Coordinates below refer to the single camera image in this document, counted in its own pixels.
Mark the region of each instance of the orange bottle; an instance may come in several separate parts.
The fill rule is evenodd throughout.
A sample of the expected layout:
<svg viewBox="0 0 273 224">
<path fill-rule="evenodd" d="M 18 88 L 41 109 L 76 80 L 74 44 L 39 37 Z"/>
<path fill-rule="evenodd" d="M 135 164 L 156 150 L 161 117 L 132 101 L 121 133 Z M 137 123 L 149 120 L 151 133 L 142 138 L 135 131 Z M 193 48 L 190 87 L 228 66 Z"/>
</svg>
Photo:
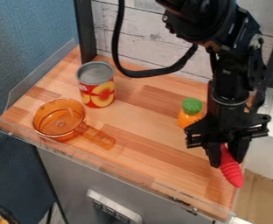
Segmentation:
<svg viewBox="0 0 273 224">
<path fill-rule="evenodd" d="M 194 98 L 185 98 L 178 116 L 178 125 L 182 129 L 203 118 L 202 101 Z"/>
</svg>

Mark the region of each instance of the wooden table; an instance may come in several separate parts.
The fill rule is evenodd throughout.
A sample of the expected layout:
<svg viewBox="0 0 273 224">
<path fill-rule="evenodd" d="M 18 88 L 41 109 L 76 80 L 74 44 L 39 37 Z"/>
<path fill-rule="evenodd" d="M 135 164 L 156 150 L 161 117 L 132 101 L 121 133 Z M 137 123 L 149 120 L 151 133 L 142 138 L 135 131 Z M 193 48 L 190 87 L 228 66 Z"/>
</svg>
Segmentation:
<svg viewBox="0 0 273 224">
<path fill-rule="evenodd" d="M 98 56 L 95 60 L 113 65 L 107 57 Z M 107 108 L 87 108 L 87 123 L 114 137 L 115 148 L 104 150 L 80 136 L 66 143 L 55 143 L 35 134 L 32 116 L 41 104 L 54 98 L 81 100 L 75 79 L 80 61 L 79 51 L 74 49 L 2 114 L 1 128 L 224 221 L 227 211 L 233 208 L 236 190 L 220 170 L 209 165 L 204 150 L 186 148 L 186 136 L 177 125 L 185 97 L 200 99 L 206 107 L 206 84 L 175 75 L 135 80 L 116 70 L 117 100 Z"/>
</svg>

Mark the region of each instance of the tin can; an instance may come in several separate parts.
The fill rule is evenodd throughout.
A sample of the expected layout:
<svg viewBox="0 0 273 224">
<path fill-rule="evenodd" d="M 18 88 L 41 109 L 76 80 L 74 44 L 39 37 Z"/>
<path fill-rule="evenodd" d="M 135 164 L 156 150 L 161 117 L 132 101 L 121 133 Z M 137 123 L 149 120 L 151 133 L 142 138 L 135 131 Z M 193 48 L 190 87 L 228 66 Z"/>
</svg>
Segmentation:
<svg viewBox="0 0 273 224">
<path fill-rule="evenodd" d="M 113 67 L 102 61 L 84 64 L 77 71 L 82 102 L 90 108 L 109 106 L 116 98 Z"/>
</svg>

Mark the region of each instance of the orange measuring cup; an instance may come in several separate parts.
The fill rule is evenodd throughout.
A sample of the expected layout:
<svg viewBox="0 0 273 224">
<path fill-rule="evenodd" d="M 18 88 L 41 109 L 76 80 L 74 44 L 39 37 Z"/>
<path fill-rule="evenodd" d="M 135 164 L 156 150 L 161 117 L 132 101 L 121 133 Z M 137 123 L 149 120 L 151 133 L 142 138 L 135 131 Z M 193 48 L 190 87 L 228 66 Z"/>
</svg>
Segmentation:
<svg viewBox="0 0 273 224">
<path fill-rule="evenodd" d="M 37 109 L 32 118 L 33 128 L 43 137 L 65 142 L 78 135 L 106 150 L 114 147 L 116 140 L 102 131 L 87 125 L 84 105 L 73 99 L 48 101 Z"/>
</svg>

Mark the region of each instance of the measuring cup handle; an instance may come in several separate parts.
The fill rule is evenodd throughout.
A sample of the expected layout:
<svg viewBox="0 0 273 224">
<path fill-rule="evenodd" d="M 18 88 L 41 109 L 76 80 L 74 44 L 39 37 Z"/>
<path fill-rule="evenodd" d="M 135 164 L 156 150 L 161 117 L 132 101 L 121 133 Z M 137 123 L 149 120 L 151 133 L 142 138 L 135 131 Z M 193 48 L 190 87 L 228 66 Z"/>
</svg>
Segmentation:
<svg viewBox="0 0 273 224">
<path fill-rule="evenodd" d="M 101 146 L 103 149 L 111 150 L 116 144 L 116 140 L 112 136 L 109 136 L 96 128 L 88 126 L 84 122 L 80 125 L 79 129 L 82 130 L 80 133 L 84 138 Z"/>
</svg>

